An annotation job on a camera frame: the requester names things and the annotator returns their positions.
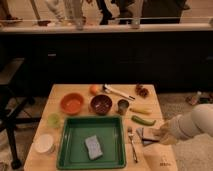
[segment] cucumber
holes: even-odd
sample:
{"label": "cucumber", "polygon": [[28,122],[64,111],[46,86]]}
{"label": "cucumber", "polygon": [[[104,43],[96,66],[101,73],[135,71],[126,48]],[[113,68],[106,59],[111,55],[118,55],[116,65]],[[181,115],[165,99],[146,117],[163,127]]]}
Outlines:
{"label": "cucumber", "polygon": [[147,120],[144,120],[136,115],[132,115],[132,121],[136,122],[136,123],[139,123],[141,125],[146,125],[146,126],[153,126],[156,122],[156,120],[153,120],[153,121],[147,121]]}

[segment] green tray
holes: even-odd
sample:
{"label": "green tray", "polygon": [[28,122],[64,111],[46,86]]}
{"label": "green tray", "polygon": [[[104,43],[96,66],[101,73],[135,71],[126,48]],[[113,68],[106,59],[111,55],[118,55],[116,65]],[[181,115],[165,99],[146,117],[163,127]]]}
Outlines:
{"label": "green tray", "polygon": [[[97,135],[103,156],[90,160],[85,139]],[[67,118],[61,137],[57,168],[111,169],[126,166],[122,119],[119,116]]]}

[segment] sponge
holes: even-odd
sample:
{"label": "sponge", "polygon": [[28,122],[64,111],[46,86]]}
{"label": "sponge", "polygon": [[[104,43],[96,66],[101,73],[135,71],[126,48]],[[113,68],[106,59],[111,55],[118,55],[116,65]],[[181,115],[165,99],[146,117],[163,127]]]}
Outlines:
{"label": "sponge", "polygon": [[85,145],[88,149],[90,160],[95,160],[103,155],[100,143],[96,135],[86,138]]}

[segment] brown bowl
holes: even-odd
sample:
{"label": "brown bowl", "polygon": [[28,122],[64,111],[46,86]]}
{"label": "brown bowl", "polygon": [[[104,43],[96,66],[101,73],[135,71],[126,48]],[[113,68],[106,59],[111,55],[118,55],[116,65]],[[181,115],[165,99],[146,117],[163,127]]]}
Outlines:
{"label": "brown bowl", "polygon": [[106,115],[112,107],[112,100],[108,96],[100,94],[93,97],[90,106],[95,113]]}

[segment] metal utensil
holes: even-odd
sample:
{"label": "metal utensil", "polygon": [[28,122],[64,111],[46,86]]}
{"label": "metal utensil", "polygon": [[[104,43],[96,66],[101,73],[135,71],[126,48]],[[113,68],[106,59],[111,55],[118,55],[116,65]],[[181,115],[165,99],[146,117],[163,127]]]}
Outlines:
{"label": "metal utensil", "polygon": [[138,158],[137,158],[137,155],[136,155],[134,142],[133,142],[134,134],[132,133],[132,127],[131,126],[129,126],[127,128],[127,132],[128,132],[128,137],[130,139],[131,145],[132,145],[133,159],[134,159],[135,163],[138,163]]}
{"label": "metal utensil", "polygon": [[104,84],[104,85],[103,85],[103,90],[104,90],[105,92],[107,92],[107,93],[115,93],[115,94],[118,94],[118,95],[120,95],[120,96],[122,96],[122,97],[125,97],[125,98],[129,99],[129,100],[135,100],[134,97],[132,97],[132,96],[130,96],[130,95],[128,95],[128,94],[126,94],[126,93],[124,93],[124,92],[122,92],[122,91],[116,90],[116,89],[112,88],[111,86],[109,86],[109,85],[107,85],[107,84]]}

